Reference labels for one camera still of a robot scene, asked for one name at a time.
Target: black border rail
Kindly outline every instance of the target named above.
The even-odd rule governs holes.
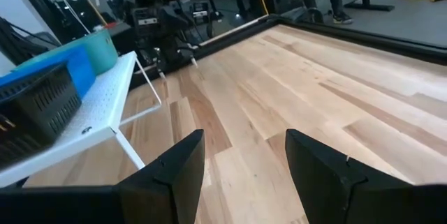
[[[231,45],[234,45],[240,41],[243,41],[251,36],[254,36],[262,31],[280,24],[291,28],[301,29],[323,36],[328,36],[331,38],[345,40],[366,47],[372,47],[395,54],[401,54],[406,57],[447,66],[447,47],[445,46],[432,45],[403,38],[395,38],[391,36],[384,36],[376,33],[355,31],[352,29],[341,29],[324,24],[314,24],[309,22],[294,23],[278,15],[268,15],[266,17],[262,17],[248,26],[236,29],[232,33],[228,33],[225,36],[206,43],[200,49],[197,49],[194,57],[196,58],[196,60],[200,60],[215,52],[218,52],[219,50],[223,50]],[[169,66],[168,69],[166,69],[165,74],[188,66],[190,63],[191,62],[189,59],[180,61],[175,65]],[[146,73],[151,80],[159,77],[159,74],[156,70],[150,69]],[[132,77],[131,86],[129,89],[134,89],[136,87],[139,87],[140,85],[143,85],[144,83],[146,83],[144,77],[141,74],[135,74]]]

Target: wooden floor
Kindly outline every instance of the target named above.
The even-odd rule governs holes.
[[[196,223],[307,223],[288,171],[296,128],[413,184],[447,182],[447,67],[278,26],[156,81],[163,107],[122,127],[150,163],[205,129]],[[147,86],[125,114],[154,103]],[[135,172],[109,140],[27,186],[115,184]]]

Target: white pegboard shelf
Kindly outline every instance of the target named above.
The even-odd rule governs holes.
[[[83,99],[80,109],[55,144],[39,154],[0,170],[0,187],[13,184],[68,157],[76,155],[116,136],[117,133],[124,137],[119,132],[118,127],[126,102],[135,60],[135,52],[125,54],[118,58],[117,64],[112,69],[99,75]],[[130,144],[123,146],[125,151],[128,151],[126,148],[129,147]]]

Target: teal container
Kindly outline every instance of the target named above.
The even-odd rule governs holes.
[[[84,36],[83,38],[79,38],[62,45],[61,47],[50,50],[49,52],[40,54],[19,65],[16,69],[23,68],[30,64],[35,64],[36,62],[53,57],[59,53],[65,52],[66,50],[70,50],[80,45],[84,45],[95,75],[100,75],[107,70],[110,70],[117,63],[118,52],[113,45],[108,30],[102,29]]]

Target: desk leg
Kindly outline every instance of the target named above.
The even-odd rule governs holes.
[[[394,9],[394,6],[391,5],[371,4],[370,0],[362,0],[362,3],[356,3],[356,2],[348,3],[344,7],[363,9],[363,10],[378,10],[378,11],[392,11]]]
[[[150,112],[153,112],[153,111],[155,111],[155,110],[157,110],[157,109],[159,109],[161,107],[161,99],[160,99],[159,95],[157,94],[154,86],[152,85],[151,80],[149,80],[149,78],[147,77],[145,70],[143,69],[143,67],[141,66],[140,62],[138,61],[138,58],[137,58],[137,64],[138,64],[138,67],[141,70],[141,73],[143,74],[143,76],[145,76],[146,82],[151,87],[152,92],[154,92],[154,95],[155,95],[155,97],[157,99],[157,104],[152,106],[152,107],[147,108],[146,110],[143,110],[142,112],[139,112],[139,113],[137,113],[137,114],[135,114],[133,116],[130,116],[130,117],[128,117],[127,119],[125,119],[123,121],[121,121],[120,126],[122,126],[124,124],[127,124],[128,122],[134,121],[135,119],[137,119],[137,118],[139,118],[141,116],[144,116],[144,115],[146,115],[146,114],[148,114]]]
[[[126,152],[126,154],[129,156],[129,158],[132,160],[133,164],[141,170],[144,168],[145,163],[141,160],[137,152],[133,149],[131,143],[124,137],[123,133],[118,130],[117,134],[115,136],[118,140],[118,143],[121,145],[123,150]]]

